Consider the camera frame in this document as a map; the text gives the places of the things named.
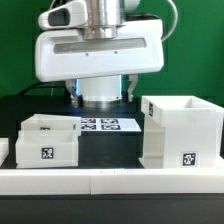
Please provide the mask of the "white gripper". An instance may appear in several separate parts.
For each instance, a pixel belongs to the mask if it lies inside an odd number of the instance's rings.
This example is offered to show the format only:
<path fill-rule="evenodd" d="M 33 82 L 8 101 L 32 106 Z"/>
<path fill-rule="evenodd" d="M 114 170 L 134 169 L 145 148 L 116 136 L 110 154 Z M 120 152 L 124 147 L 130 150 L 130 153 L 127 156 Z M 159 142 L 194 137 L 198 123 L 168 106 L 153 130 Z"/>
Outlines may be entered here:
<path fill-rule="evenodd" d="M 72 105 L 80 107 L 76 79 L 131 74 L 123 101 L 132 102 L 137 74 L 158 72 L 164 65 L 162 32 L 160 20 L 128 22 L 114 39 L 85 40 L 77 29 L 44 32 L 36 42 L 36 76 L 42 82 L 66 80 Z"/>

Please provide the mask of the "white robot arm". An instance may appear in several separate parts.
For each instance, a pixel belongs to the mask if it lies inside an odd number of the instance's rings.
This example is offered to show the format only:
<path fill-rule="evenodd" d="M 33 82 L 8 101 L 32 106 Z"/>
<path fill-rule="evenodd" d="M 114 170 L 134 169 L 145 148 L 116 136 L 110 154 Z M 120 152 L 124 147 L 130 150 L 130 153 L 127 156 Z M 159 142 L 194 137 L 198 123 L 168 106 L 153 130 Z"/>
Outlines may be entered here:
<path fill-rule="evenodd" d="M 134 88 L 141 73 L 164 65 L 160 19 L 127 19 L 133 0 L 71 0 L 42 13 L 35 46 L 42 82 L 63 81 L 72 101 L 107 107 L 124 98 L 121 77 Z"/>

